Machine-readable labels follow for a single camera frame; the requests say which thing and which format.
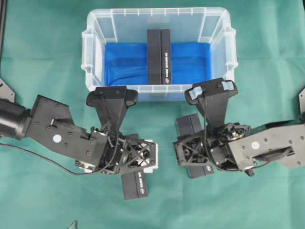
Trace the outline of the black gripper, white-padded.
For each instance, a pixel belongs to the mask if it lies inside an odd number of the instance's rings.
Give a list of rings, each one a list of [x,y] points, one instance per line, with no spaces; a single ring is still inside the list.
[[[86,173],[125,175],[153,170],[157,144],[137,135],[123,135],[117,128],[80,129],[76,134],[76,163]]]

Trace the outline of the black gripper, all black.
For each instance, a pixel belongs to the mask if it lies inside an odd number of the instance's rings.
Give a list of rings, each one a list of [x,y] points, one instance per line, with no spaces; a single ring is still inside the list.
[[[183,167],[213,166],[221,171],[238,171],[228,143],[244,137],[249,125],[227,123],[177,138],[173,143],[177,162]]]

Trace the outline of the black arm base plate, image-left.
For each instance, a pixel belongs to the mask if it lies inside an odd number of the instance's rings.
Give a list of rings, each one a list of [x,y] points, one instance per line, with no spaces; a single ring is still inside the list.
[[[15,102],[15,92],[0,78],[0,98],[8,100],[12,103]]]

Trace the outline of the black arm base plate, image-right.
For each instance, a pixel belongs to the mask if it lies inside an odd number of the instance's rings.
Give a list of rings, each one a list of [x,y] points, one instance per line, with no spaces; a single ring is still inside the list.
[[[305,118],[305,88],[298,94],[300,115]]]

